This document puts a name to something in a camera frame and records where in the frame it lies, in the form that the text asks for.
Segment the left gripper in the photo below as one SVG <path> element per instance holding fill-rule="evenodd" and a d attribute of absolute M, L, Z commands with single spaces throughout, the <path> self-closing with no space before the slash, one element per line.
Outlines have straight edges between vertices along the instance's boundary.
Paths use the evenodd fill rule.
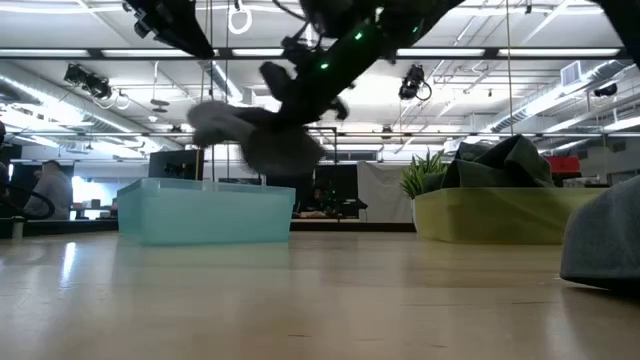
<path fill-rule="evenodd" d="M 123 9 L 136 18 L 134 32 L 179 49 L 199 59 L 215 51 L 196 18 L 196 0 L 122 0 Z"/>

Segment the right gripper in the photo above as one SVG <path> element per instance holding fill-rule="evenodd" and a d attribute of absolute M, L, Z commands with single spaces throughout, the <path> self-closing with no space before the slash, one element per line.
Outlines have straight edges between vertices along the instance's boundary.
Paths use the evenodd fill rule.
<path fill-rule="evenodd" d="M 259 72 L 271 95 L 281 103 L 276 117 L 282 124 L 315 122 L 327 111 L 333 111 L 339 121 L 349 115 L 348 106 L 339 96 L 329 100 L 326 95 L 316 93 L 315 89 L 292 78 L 281 65 L 266 61 L 259 67 Z"/>

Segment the grey cap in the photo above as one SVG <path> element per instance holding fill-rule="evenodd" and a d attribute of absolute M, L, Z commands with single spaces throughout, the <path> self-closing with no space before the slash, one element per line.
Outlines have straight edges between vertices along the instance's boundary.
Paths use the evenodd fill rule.
<path fill-rule="evenodd" d="M 325 156 L 324 148 L 304 127 L 281 128 L 276 114 L 260 107 L 207 101 L 191 107 L 186 119 L 194 129 L 194 144 L 235 142 L 247 166 L 263 175 L 309 173 Z"/>
<path fill-rule="evenodd" d="M 570 216 L 559 276 L 640 294 L 640 175 L 609 188 Z"/>

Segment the dark green clothes pile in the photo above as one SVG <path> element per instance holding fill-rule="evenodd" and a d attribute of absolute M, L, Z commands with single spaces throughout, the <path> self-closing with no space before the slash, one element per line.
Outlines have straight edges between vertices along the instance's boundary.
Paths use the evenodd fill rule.
<path fill-rule="evenodd" d="M 473 162 L 466 186 L 553 187 L 551 166 L 522 135 L 510 137 Z"/>

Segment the black overhead light beam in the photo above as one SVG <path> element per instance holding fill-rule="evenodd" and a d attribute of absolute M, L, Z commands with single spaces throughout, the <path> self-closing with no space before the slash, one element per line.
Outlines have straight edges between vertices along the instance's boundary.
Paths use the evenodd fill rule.
<path fill-rule="evenodd" d="M 281 59 L 280 48 L 216 48 L 215 60 L 268 60 Z M 194 57 L 179 49 L 169 48 L 0 48 L 0 59 L 51 60 L 192 60 Z M 399 60 L 569 60 L 616 59 L 629 60 L 631 56 L 623 48 L 472 48 L 472 47 L 414 47 L 401 48 L 396 53 Z"/>

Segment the white cloth cover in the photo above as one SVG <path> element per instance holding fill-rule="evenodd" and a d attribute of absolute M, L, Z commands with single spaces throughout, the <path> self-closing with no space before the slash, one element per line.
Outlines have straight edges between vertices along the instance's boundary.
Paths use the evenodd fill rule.
<path fill-rule="evenodd" d="M 360 211 L 366 223 L 413 223 L 411 200 L 401 187 L 402 165 L 358 162 L 358 198 L 367 205 Z"/>

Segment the small green potted plant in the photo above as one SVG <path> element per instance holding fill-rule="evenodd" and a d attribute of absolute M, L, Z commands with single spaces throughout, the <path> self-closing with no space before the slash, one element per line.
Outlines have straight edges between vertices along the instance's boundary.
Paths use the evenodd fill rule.
<path fill-rule="evenodd" d="M 409 165 L 402 170 L 400 182 L 402 190 L 410 199 L 441 187 L 448 167 L 442 160 L 443 153 L 443 150 L 434 154 L 428 151 L 425 157 L 411 157 Z"/>

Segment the black computer monitor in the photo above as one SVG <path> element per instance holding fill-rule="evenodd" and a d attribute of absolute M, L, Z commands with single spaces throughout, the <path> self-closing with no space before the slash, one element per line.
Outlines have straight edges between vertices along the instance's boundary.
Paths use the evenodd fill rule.
<path fill-rule="evenodd" d="M 150 155 L 148 176 L 201 181 L 203 168 L 204 151 L 201 149 L 156 152 Z"/>

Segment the teal translucent plastic bin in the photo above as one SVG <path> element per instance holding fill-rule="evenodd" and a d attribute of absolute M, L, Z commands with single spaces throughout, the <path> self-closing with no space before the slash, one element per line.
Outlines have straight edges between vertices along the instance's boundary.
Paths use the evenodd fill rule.
<path fill-rule="evenodd" d="M 118 228 L 141 245 L 286 242 L 295 190 L 142 178 L 117 193 Z"/>

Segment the person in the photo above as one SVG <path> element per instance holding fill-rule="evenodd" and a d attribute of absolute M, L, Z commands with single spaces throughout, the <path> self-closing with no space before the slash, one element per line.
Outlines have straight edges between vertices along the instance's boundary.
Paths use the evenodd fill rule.
<path fill-rule="evenodd" d="M 50 220 L 68 220 L 73 203 L 71 179 L 62 171 L 61 165 L 54 160 L 42 164 L 41 177 L 33 191 L 51 201 L 55 207 Z"/>

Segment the yellow translucent plastic bin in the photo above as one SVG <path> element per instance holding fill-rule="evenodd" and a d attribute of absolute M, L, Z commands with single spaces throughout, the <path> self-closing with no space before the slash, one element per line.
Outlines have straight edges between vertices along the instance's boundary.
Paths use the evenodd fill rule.
<path fill-rule="evenodd" d="M 602 188 L 445 188 L 414 199 L 420 237 L 447 243 L 560 245 L 570 215 Z"/>

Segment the red box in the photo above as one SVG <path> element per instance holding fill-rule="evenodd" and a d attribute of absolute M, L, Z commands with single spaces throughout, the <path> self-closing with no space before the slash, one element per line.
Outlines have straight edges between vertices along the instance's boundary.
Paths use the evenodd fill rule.
<path fill-rule="evenodd" d="M 580 160 L 576 156 L 548 156 L 552 174 L 575 174 L 581 172 Z"/>

